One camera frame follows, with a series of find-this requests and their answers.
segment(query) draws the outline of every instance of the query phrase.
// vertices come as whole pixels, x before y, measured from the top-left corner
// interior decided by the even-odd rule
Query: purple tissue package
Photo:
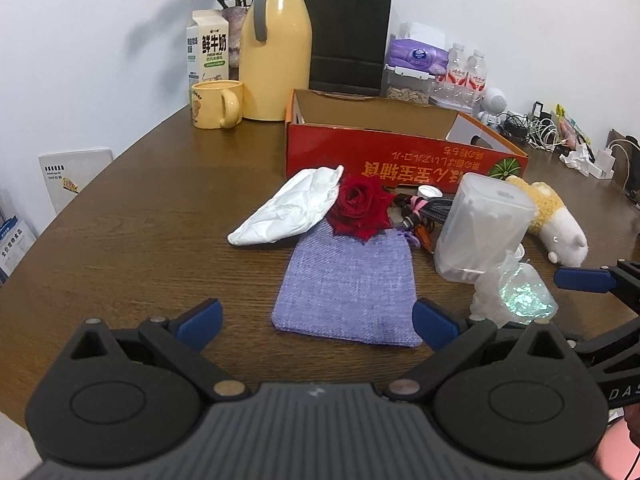
[[[412,68],[431,75],[445,75],[449,54],[436,46],[415,40],[392,40],[389,43],[390,67]]]

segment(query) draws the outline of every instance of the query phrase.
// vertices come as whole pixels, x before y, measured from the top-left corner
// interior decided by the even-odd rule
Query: gray handle
[[[255,39],[267,41],[267,0],[254,0]]]

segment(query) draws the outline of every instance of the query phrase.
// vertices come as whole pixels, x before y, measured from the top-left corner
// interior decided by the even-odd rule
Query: plastic bottle
[[[469,56],[466,62],[468,74],[466,76],[465,86],[473,92],[472,103],[475,105],[482,98],[484,85],[486,84],[486,63],[484,62],[484,53],[474,50],[474,54]]]
[[[466,81],[465,46],[463,44],[454,43],[453,47],[449,49],[447,73],[439,80],[444,82],[446,97],[458,101]]]

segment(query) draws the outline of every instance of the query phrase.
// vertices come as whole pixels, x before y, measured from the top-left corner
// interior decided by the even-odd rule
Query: white wall
[[[39,155],[107,147],[117,156],[186,104],[184,28],[211,1],[0,0],[9,213],[38,233],[53,218]],[[393,0],[391,32],[405,21],[484,50],[489,84],[514,110],[560,102],[598,147],[611,128],[640,134],[640,0]]]

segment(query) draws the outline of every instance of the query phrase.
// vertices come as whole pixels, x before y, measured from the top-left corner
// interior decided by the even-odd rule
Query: artificial red flower
[[[377,176],[347,175],[326,219],[334,236],[349,235],[366,242],[382,229],[391,228],[386,210],[393,198],[382,189]]]

